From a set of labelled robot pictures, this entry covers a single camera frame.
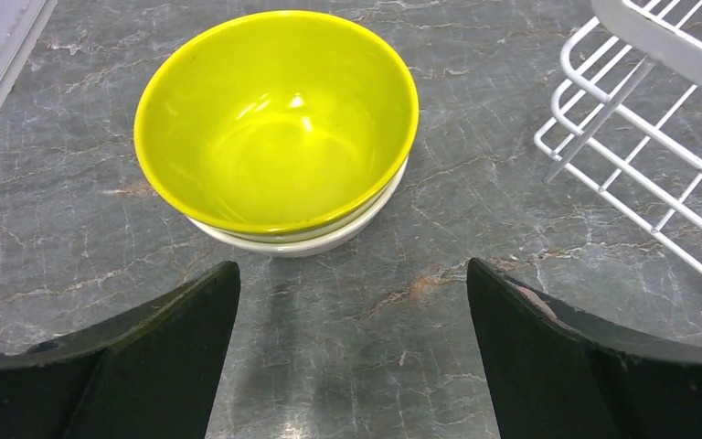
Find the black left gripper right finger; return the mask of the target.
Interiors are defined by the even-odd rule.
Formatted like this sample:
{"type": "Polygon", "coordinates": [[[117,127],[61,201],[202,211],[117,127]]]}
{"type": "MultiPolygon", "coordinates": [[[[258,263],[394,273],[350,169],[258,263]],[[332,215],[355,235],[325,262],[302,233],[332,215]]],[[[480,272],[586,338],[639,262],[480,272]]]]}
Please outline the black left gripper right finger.
{"type": "Polygon", "coordinates": [[[595,316],[473,258],[467,296],[504,438],[702,438],[702,347],[595,316]]]}

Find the yellow bowl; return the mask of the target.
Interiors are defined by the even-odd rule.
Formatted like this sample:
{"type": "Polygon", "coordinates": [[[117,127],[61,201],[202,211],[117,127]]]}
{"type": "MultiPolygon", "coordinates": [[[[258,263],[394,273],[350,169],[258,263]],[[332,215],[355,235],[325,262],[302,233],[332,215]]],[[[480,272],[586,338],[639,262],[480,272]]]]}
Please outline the yellow bowl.
{"type": "Polygon", "coordinates": [[[279,235],[350,216],[414,144],[419,97],[382,37],[339,16],[273,10],[193,37],[148,81],[138,164],[183,215],[279,235]]]}

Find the white wire dish rack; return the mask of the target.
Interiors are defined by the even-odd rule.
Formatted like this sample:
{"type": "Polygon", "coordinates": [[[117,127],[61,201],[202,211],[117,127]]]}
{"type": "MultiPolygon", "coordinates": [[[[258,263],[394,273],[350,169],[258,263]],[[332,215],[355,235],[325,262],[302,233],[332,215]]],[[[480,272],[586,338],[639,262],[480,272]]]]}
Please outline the white wire dish rack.
{"type": "Polygon", "coordinates": [[[702,1],[594,1],[535,145],[702,275],[702,1]]]}

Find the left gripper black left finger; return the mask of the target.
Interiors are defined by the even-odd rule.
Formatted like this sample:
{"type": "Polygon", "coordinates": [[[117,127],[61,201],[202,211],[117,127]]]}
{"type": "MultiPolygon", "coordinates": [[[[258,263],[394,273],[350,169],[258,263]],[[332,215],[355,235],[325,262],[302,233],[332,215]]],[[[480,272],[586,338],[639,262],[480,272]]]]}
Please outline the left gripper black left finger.
{"type": "Polygon", "coordinates": [[[239,307],[239,267],[0,354],[0,438],[202,438],[239,307]]]}

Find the plain white bowl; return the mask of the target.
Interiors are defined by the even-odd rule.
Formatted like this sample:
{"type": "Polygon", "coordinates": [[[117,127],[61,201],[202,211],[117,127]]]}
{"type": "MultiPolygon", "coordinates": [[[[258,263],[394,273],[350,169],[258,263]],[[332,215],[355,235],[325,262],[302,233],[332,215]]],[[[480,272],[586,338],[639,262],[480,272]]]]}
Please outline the plain white bowl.
{"type": "Polygon", "coordinates": [[[188,218],[198,229],[209,237],[232,247],[274,258],[303,258],[330,251],[356,237],[362,229],[385,207],[401,182],[407,164],[407,157],[391,181],[373,200],[366,202],[355,211],[328,226],[306,232],[289,233],[282,236],[246,235],[224,231],[188,218]]]}

